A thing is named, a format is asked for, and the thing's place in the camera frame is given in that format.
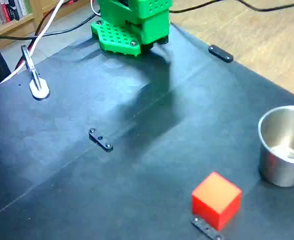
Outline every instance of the red cube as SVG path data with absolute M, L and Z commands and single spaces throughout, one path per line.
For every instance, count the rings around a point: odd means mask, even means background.
M 220 231 L 238 212 L 241 190 L 216 172 L 212 172 L 192 192 L 192 213 Z

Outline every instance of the green robot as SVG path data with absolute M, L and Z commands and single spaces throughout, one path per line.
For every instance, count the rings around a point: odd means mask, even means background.
M 168 43 L 172 0 L 99 0 L 101 18 L 91 25 L 105 51 L 137 56 Z

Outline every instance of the wire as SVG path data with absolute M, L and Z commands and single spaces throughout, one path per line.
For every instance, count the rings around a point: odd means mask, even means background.
M 213 3 L 216 3 L 216 2 L 221 2 L 221 1 L 223 1 L 223 0 L 212 0 L 212 1 L 205 2 L 203 4 L 193 6 L 193 7 L 189 7 L 189 8 L 186 8 L 186 9 L 170 10 L 170 13 L 172 13 L 172 14 L 181 14 L 181 13 L 189 12 L 189 11 L 192 11 L 192 10 L 200 9 L 200 8 L 205 7 L 207 5 L 210 5 L 210 4 L 213 4 Z M 248 4 L 244 0 L 236 0 L 236 1 L 240 2 L 241 4 L 245 5 L 246 7 L 250 8 L 251 10 L 254 10 L 256 12 L 272 12 L 272 11 L 276 11 L 276 10 L 282 10 L 282 9 L 288 9 L 288 8 L 294 7 L 294 3 L 292 3 L 292 4 L 281 5 L 281 6 L 271 7 L 271 8 L 257 8 L 255 6 L 252 6 L 252 5 Z
M 78 24 L 78 25 L 76 25 L 76 26 L 74 26 L 74 27 L 72 27 L 72 28 L 68 28 L 68 29 L 66 29 L 66 30 L 62 30 L 62 31 L 49 32 L 49 33 L 44 34 L 43 36 L 44 36 L 44 37 L 49 37 L 49 36 L 55 36 L 55 35 L 60 35 L 60 34 L 65 34 L 65 33 L 72 32 L 72 31 L 74 31 L 74 30 L 76 30 L 76 29 L 82 27 L 84 24 L 86 24 L 86 23 L 89 22 L 91 19 L 93 19 L 95 16 L 96 16 L 95 14 L 89 16 L 89 17 L 86 18 L 83 22 L 81 22 L 80 24 Z M 36 39 L 37 37 L 38 37 L 38 36 L 36 35 L 36 36 L 27 37 L 27 38 L 29 38 L 29 39 L 25 39 L 25 40 L 32 40 L 31 43 L 29 44 L 29 47 L 28 47 L 28 48 L 32 47 L 32 45 L 34 44 L 34 41 L 35 41 L 35 39 Z M 21 58 L 19 59 L 19 62 L 18 62 L 18 64 L 16 65 L 16 68 L 21 64 L 22 60 L 23 60 L 23 57 L 21 57 Z
M 43 35 L 43 37 L 49 37 L 49 36 L 54 36 L 54 35 L 60 35 L 60 34 L 65 34 L 65 33 L 69 33 L 74 31 L 75 29 L 78 29 L 79 27 L 82 27 L 84 24 L 86 24 L 87 22 L 89 22 L 91 19 L 93 19 L 96 15 L 92 14 L 91 16 L 89 16 L 88 18 L 86 18 L 83 22 L 81 22 L 80 24 L 66 29 L 66 30 L 61 30 L 61 31 L 53 31 L 53 32 L 49 32 Z M 4 35 L 0 35 L 0 39 L 11 39 L 11 40 L 18 40 L 18 41 L 24 41 L 24 40 L 35 40 L 39 35 L 36 36 L 26 36 L 26 37 L 16 37 L 16 36 L 4 36 Z
M 208 1 L 208 2 L 205 2 L 203 4 L 200 4 L 200 5 L 197 5 L 197 6 L 192 6 L 192 7 L 181 9 L 181 10 L 170 10 L 169 12 L 171 14 L 181 14 L 181 13 L 189 12 L 189 11 L 192 11 L 192 10 L 200 9 L 200 8 L 203 8 L 203 7 L 207 6 L 207 5 L 214 4 L 214 3 L 220 2 L 220 1 L 222 1 L 222 0 L 212 0 L 212 1 Z
M 271 8 L 257 8 L 255 6 L 252 6 L 248 3 L 246 3 L 243 0 L 237 0 L 237 1 L 240 2 L 241 4 L 244 4 L 246 7 L 250 8 L 256 12 L 272 12 L 272 11 L 276 11 L 276 10 L 282 10 L 282 9 L 288 9 L 288 8 L 294 7 L 294 3 L 292 3 L 292 4 L 281 5 L 281 6 L 275 6 L 275 7 L 271 7 Z
M 56 17 L 60 7 L 62 6 L 64 0 L 59 0 L 58 5 L 56 6 L 55 10 L 52 13 L 52 16 L 50 17 L 48 23 L 46 24 L 45 28 L 42 30 L 42 32 L 40 33 L 40 35 L 37 37 L 37 39 L 35 40 L 35 43 L 33 44 L 31 51 L 30 51 L 30 56 L 33 55 L 38 42 L 40 41 L 40 39 L 43 37 L 43 35 L 46 33 L 46 31 L 48 30 L 48 28 L 50 27 L 51 23 L 53 22 L 54 18 Z M 26 64 L 25 61 L 22 62 L 22 64 L 16 69 L 14 70 L 9 76 L 7 76 L 0 84 L 5 83 L 6 81 L 10 80 L 13 76 L 15 76 Z
M 101 16 L 101 14 L 100 13 L 98 13 L 98 12 L 96 12 L 95 11 L 95 9 L 93 8 L 93 2 L 94 2 L 94 0 L 90 0 L 90 4 L 91 4 L 91 9 L 92 9 L 92 11 L 93 11 L 93 13 L 95 14 L 95 15 L 97 15 L 97 16 Z
M 67 5 L 67 4 L 70 3 L 71 1 L 72 1 L 72 0 L 68 0 L 68 1 L 64 2 L 64 3 L 62 4 L 61 7 L 63 7 L 64 5 Z M 35 31 L 34 36 L 36 36 L 36 35 L 39 34 L 39 32 L 40 32 L 40 30 L 41 30 L 41 27 L 42 27 L 44 21 L 45 21 L 46 18 L 47 18 L 47 17 L 48 17 L 48 16 L 49 16 L 49 15 L 55 10 L 55 8 L 56 8 L 56 7 L 50 9 L 50 10 L 49 10 L 49 11 L 43 16 L 42 20 L 40 21 L 40 23 L 39 23 L 39 25 L 38 25 L 38 27 L 37 27 L 37 29 L 36 29 L 36 31 Z M 35 39 L 32 39 L 32 41 L 29 43 L 28 50 L 30 50 L 30 49 L 32 48 L 32 46 L 33 46 L 34 43 L 35 43 Z M 16 69 L 22 64 L 22 62 L 23 62 L 23 56 L 20 57 L 20 59 L 19 59 L 17 65 L 16 65 L 16 67 L 15 67 L 15 70 L 16 70 Z

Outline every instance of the stainless steel cup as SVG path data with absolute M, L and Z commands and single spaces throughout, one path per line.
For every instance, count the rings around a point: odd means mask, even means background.
M 261 175 L 280 187 L 294 186 L 294 106 L 268 111 L 259 121 L 258 134 Z

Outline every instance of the black table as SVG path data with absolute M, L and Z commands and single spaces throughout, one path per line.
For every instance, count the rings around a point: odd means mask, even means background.
M 27 72 L 0 85 L 0 240 L 206 239 L 190 201 L 212 171 L 243 190 L 227 240 L 294 239 L 294 187 L 257 171 L 258 120 L 294 95 L 175 26 L 145 56 L 88 38 L 37 69 L 52 93 L 44 101 Z

